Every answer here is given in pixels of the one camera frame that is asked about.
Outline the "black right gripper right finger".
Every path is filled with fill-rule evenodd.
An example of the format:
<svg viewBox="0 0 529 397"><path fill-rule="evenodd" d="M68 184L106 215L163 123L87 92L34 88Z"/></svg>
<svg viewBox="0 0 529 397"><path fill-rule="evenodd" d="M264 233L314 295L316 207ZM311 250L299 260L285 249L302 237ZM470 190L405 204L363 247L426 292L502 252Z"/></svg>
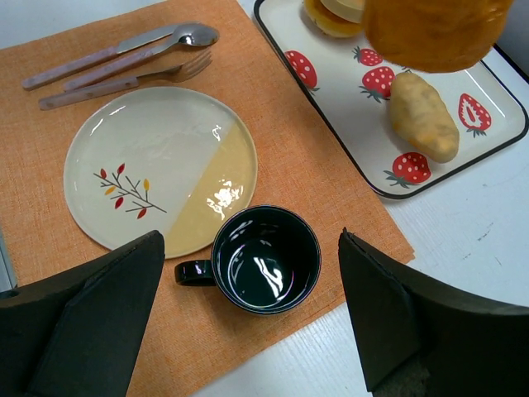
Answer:
<svg viewBox="0 0 529 397"><path fill-rule="evenodd" d="M372 395L527 395L527 307L440 282L351 232L338 254Z"/></svg>

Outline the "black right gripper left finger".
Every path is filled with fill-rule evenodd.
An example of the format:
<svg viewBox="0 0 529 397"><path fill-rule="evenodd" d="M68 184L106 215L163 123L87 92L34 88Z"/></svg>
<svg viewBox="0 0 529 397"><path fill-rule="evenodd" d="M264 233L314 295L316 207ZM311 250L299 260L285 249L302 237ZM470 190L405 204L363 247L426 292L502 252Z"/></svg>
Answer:
<svg viewBox="0 0 529 397"><path fill-rule="evenodd" d="M164 266L145 235L1 294L3 396L124 396Z"/></svg>

